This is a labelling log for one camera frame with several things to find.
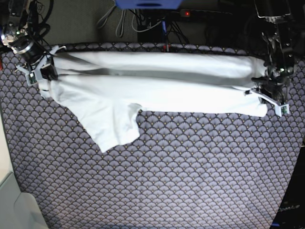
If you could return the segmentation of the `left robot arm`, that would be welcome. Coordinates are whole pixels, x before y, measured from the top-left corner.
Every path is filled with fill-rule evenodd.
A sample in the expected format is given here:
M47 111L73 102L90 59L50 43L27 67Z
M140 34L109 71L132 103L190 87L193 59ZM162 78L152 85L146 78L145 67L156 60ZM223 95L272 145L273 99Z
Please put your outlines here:
M255 87L245 95L255 94L262 101L274 106L277 116L290 113L289 87L295 72L293 30L305 27L295 22L287 0L255 0L257 17L266 23L262 39L267 45L266 71L263 76L252 78Z

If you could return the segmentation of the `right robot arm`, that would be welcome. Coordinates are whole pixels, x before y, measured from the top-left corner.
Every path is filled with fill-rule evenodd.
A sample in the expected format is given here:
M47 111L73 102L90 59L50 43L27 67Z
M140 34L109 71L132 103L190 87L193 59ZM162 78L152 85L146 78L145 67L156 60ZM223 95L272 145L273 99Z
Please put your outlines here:
M38 0L2 0L0 2L0 51L12 50L25 61L16 66L28 85L58 80L54 56L65 46L43 46L51 29L47 23L54 6L51 0L46 15L40 14Z

